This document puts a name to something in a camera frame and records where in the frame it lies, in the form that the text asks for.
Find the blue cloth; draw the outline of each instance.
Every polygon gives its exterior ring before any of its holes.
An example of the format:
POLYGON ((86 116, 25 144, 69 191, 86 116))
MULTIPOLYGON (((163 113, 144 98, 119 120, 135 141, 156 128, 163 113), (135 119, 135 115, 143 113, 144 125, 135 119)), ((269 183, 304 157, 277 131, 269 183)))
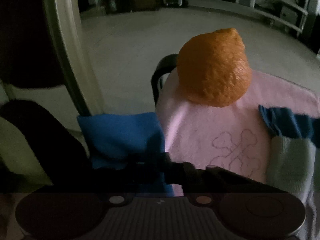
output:
POLYGON ((310 139, 320 148, 320 119, 294 114, 289 108, 259 106, 259 112, 273 136, 310 139))
MULTIPOLYGON (((165 156, 164 135, 155 113, 102 114, 77 119, 90 148, 94 169, 123 169, 133 158, 152 163, 165 156)), ((141 185, 140 192, 173 195, 172 186, 164 183, 162 172, 153 185, 141 185)))

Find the black chair armrest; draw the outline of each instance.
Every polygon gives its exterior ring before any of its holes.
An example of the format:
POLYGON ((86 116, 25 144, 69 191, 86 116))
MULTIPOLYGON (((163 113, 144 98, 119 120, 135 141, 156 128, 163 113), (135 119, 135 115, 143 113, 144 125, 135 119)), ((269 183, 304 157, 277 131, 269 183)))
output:
POLYGON ((172 70, 175 69, 177 65, 177 57, 178 57, 178 54, 171 54, 164 57, 159 62, 155 72, 152 75, 151 86, 152 86, 152 93, 153 93, 153 99, 155 101, 155 105, 157 104, 157 101, 159 98, 159 92, 163 87, 162 76, 170 73, 172 70))

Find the orange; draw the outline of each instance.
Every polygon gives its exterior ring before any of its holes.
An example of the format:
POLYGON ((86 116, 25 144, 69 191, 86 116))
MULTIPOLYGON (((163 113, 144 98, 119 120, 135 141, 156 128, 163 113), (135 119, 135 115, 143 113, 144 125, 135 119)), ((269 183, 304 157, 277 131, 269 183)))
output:
POLYGON ((224 107, 237 101, 246 93, 252 78, 244 48, 234 28, 191 38, 177 60, 183 95, 208 106, 224 107))

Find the gray floor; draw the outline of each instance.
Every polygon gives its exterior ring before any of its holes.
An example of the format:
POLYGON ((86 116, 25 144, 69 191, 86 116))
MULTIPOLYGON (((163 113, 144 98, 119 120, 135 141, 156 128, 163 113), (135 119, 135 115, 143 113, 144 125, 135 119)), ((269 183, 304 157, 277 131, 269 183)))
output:
POLYGON ((200 33, 234 27, 246 45, 251 68, 271 73, 320 94, 320 61, 291 36, 249 18, 197 8, 163 8, 84 17, 85 39, 106 113, 154 111, 150 85, 157 63, 178 53, 200 33))

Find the pink fabric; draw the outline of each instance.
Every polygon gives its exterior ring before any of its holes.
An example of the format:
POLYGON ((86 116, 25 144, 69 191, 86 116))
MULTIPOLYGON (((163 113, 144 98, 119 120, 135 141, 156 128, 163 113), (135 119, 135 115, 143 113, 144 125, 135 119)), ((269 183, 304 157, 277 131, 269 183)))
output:
POLYGON ((160 94, 156 113, 172 160, 190 162, 198 169, 217 165, 265 182, 270 136, 258 105, 288 107, 294 113, 320 117, 319 100, 313 92, 259 71, 253 71, 248 91, 223 108, 188 101, 179 94, 178 82, 174 70, 160 94))

